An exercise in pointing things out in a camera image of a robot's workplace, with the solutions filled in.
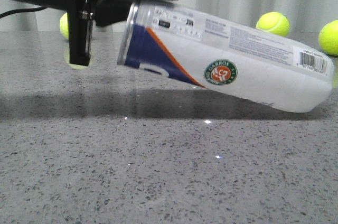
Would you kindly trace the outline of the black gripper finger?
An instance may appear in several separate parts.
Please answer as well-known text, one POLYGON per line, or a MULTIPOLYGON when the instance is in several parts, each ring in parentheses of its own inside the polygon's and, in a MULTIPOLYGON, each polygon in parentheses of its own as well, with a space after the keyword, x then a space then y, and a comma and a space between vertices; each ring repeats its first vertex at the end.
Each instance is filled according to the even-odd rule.
POLYGON ((95 22, 97 27, 105 27, 127 20, 135 0, 97 0, 95 22))

